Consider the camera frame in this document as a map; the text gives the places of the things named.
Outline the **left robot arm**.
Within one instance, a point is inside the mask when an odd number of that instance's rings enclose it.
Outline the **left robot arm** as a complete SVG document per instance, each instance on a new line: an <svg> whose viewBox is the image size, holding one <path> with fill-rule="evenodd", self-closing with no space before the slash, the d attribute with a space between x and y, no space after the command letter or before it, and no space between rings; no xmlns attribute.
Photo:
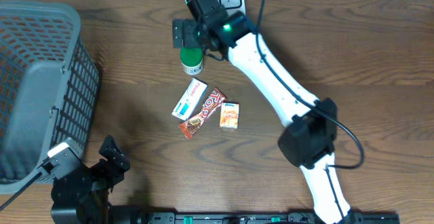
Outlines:
<svg viewBox="0 0 434 224"><path fill-rule="evenodd" d="M51 216L55 223L147 223L149 218L137 206L113 206L109 193L125 178L130 161L115 139L108 135L99 149L102 156L92 167L70 153L62 153L68 167L59 170L53 182Z"/></svg>

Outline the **red Top candy wrapper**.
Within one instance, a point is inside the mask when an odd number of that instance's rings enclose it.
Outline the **red Top candy wrapper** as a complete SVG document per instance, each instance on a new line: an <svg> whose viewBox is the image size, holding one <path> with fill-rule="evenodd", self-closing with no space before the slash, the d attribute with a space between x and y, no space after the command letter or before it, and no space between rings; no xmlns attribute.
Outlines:
<svg viewBox="0 0 434 224"><path fill-rule="evenodd" d="M193 135L225 100L226 96L218 88L214 88L203 103L201 111L179 125L179 128L185 137L187 139L192 139Z"/></svg>

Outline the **white Panadol box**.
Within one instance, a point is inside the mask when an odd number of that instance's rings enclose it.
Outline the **white Panadol box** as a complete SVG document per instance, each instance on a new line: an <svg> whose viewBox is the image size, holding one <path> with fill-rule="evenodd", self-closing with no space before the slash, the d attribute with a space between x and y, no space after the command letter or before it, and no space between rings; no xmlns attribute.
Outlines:
<svg viewBox="0 0 434 224"><path fill-rule="evenodd" d="M195 110L208 85L196 78L192 78L186 91L177 102L172 115L183 121L187 120Z"/></svg>

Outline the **green lid jar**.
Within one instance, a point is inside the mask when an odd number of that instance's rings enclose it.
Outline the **green lid jar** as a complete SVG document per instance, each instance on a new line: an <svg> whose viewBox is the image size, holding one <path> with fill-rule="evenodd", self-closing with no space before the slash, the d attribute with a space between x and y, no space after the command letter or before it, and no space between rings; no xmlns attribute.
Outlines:
<svg viewBox="0 0 434 224"><path fill-rule="evenodd" d="M199 48L182 48L180 61L187 75L197 75L203 70L203 53Z"/></svg>

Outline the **orange tissue pack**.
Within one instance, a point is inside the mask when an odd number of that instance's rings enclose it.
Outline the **orange tissue pack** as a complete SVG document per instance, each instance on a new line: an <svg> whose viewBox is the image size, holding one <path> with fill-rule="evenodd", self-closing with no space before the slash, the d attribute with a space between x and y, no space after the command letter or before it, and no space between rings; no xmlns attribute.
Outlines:
<svg viewBox="0 0 434 224"><path fill-rule="evenodd" d="M234 102L223 102L220 111L221 128L238 128L239 104Z"/></svg>

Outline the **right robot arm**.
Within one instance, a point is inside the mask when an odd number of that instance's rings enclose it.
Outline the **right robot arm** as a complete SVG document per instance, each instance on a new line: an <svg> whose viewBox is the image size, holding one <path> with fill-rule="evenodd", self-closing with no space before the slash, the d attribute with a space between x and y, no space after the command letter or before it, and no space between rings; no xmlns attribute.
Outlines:
<svg viewBox="0 0 434 224"><path fill-rule="evenodd" d="M184 0L191 19L173 21L175 48L199 48L222 54L244 73L274 108L285 130L278 146L287 161L301 169L314 211L324 223L350 223L355 217L336 174L334 140L337 106L302 87L266 45L260 23L243 12L228 13L220 0Z"/></svg>

